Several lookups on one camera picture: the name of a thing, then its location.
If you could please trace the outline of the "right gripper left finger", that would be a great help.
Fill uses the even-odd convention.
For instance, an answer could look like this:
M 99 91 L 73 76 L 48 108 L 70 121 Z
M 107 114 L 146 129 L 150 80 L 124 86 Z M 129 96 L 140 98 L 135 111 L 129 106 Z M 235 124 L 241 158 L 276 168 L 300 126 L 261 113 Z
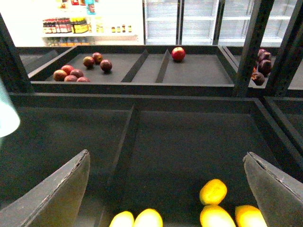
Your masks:
M 71 227 L 87 187 L 90 154 L 83 150 L 0 211 L 2 227 Z

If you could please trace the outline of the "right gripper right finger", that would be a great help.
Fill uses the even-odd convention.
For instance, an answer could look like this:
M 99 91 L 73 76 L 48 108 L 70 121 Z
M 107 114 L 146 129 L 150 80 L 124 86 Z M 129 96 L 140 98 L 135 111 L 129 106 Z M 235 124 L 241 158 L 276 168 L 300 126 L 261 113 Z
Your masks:
M 249 187 L 269 227 L 303 225 L 303 183 L 253 152 L 243 158 Z

